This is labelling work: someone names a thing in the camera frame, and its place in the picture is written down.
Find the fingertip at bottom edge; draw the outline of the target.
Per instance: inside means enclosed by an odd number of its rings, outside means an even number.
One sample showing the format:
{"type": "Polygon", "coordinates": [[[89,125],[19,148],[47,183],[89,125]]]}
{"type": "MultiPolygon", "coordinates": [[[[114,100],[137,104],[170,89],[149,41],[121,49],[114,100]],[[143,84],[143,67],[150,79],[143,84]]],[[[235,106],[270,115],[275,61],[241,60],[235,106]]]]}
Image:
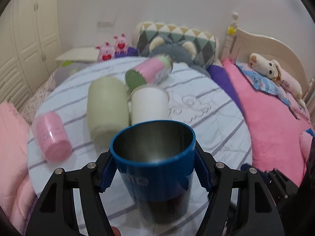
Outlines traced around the fingertip at bottom edge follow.
{"type": "Polygon", "coordinates": [[[121,232],[115,226],[112,226],[112,230],[115,236],[121,236],[121,232]]]}

